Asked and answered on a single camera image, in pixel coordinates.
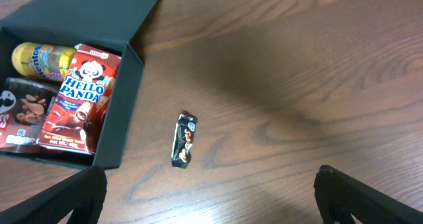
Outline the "red Hello Panda box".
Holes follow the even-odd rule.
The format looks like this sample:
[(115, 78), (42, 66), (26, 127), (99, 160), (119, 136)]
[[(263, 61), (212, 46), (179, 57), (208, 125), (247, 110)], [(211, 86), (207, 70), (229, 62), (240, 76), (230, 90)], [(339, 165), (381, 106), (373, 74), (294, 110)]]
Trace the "red Hello Panda box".
[(77, 45), (69, 70), (36, 144), (51, 150), (93, 155), (121, 57)]

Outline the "black candy wrapper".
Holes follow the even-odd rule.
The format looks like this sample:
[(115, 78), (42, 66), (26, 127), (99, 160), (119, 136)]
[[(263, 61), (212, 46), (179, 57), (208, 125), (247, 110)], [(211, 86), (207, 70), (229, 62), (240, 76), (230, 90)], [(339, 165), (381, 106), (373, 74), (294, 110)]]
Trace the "black candy wrapper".
[(197, 117), (188, 112), (179, 115), (175, 125), (171, 165), (185, 169), (191, 161), (191, 148), (198, 123)]

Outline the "dark green box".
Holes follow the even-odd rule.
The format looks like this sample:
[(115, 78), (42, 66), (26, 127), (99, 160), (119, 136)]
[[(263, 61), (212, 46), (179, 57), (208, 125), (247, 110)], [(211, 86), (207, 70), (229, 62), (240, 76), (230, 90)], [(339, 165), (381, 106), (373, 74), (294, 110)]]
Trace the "dark green box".
[(84, 43), (122, 56), (95, 155), (10, 152), (1, 155), (78, 169), (90, 165), (118, 168), (144, 68), (130, 40), (156, 2), (158, 0), (33, 0), (1, 19), (2, 82), (18, 74), (12, 66), (11, 54), (21, 42), (63, 46)]

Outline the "red Pringles can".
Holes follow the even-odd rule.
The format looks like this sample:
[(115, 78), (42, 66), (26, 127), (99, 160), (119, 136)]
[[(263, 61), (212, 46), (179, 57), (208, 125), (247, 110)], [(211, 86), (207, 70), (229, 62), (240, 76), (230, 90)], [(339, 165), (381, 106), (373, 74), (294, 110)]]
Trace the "red Pringles can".
[(1, 92), (1, 150), (39, 153), (36, 139), (54, 103), (55, 86), (9, 77)]

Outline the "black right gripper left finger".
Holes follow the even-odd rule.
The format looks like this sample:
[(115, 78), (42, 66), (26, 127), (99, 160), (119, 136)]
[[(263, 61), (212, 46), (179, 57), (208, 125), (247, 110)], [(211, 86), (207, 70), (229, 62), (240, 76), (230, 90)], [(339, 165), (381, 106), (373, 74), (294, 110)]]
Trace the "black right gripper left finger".
[(107, 179), (90, 166), (35, 196), (1, 212), (2, 223), (97, 223), (105, 201)]

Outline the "yellow snack cup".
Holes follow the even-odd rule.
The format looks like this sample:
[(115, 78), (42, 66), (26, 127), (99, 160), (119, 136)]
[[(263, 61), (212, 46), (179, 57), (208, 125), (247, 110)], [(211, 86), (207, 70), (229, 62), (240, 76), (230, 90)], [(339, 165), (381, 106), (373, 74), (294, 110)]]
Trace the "yellow snack cup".
[(63, 81), (75, 53), (70, 47), (24, 42), (13, 50), (11, 61), (25, 77)]

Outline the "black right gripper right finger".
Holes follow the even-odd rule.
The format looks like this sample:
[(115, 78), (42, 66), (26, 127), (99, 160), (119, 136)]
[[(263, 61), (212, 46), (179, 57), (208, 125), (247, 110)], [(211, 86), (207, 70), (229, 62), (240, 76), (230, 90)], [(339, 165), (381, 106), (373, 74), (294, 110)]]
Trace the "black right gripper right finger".
[(323, 165), (316, 174), (315, 199), (324, 223), (421, 223), (422, 212)]

